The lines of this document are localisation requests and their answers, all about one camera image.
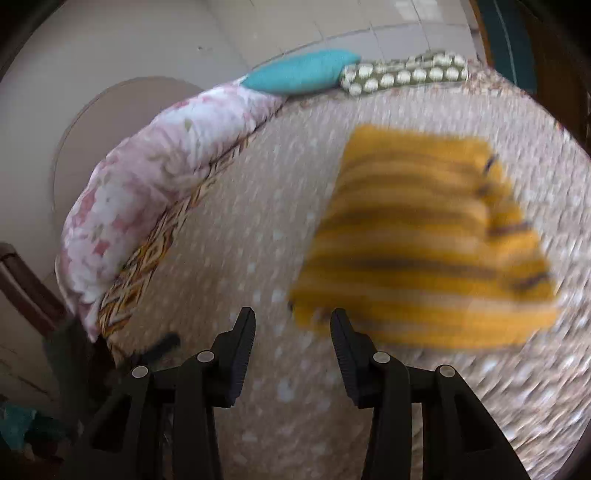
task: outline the floor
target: floor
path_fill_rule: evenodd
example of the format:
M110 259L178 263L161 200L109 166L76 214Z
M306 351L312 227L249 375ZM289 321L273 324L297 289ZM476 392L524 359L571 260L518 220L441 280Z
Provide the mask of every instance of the floor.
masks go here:
M469 0L208 0L253 68L282 56L345 48L389 60L430 48L484 61Z

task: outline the mattress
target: mattress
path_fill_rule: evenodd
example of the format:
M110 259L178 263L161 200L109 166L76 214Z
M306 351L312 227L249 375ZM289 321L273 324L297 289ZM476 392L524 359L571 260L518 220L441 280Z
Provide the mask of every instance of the mattress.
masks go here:
M561 306L556 324L516 348L378 348L413 367L453 365L532 479L551 478L591 417L591 165L551 115L491 70L451 89L360 99L335 91L286 104L186 213L141 299L109 340L131 352L176 331L183 344L163 361L170 367L208 347L242 306L251 306L256 338L242 395L234 408L216 410L225 478L359 478L371 411L347 398L330 338L297 328L286 295L330 199L344 146L362 123L475 135L499 154L551 262ZM419 478L422 425L413 407Z

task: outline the yellow striped cloth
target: yellow striped cloth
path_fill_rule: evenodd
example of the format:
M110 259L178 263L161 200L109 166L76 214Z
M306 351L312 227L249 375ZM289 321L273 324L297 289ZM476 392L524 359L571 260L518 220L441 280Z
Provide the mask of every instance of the yellow striped cloth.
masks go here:
M556 318L548 264L488 144L362 125L290 302L326 330L336 307L374 340L523 343Z

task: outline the green polka dot pillow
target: green polka dot pillow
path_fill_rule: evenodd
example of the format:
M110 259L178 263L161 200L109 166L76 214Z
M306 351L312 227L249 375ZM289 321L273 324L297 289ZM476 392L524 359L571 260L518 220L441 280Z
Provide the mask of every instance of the green polka dot pillow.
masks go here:
M347 65L339 80L353 96L392 87L440 82L463 82L468 78L466 59L449 51L429 51L419 57L389 62Z

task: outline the patterned bed border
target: patterned bed border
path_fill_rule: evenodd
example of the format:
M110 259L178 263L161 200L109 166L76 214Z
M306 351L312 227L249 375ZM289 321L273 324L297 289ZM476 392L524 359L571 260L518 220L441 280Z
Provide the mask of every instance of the patterned bed border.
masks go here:
M256 137L257 132L255 131L212 163L211 171L205 181L191 196L172 205L162 214L148 238L121 268L121 272L100 304L98 327L104 338L108 338L127 324L148 288L160 261L183 228L187 216L201 203L220 175Z

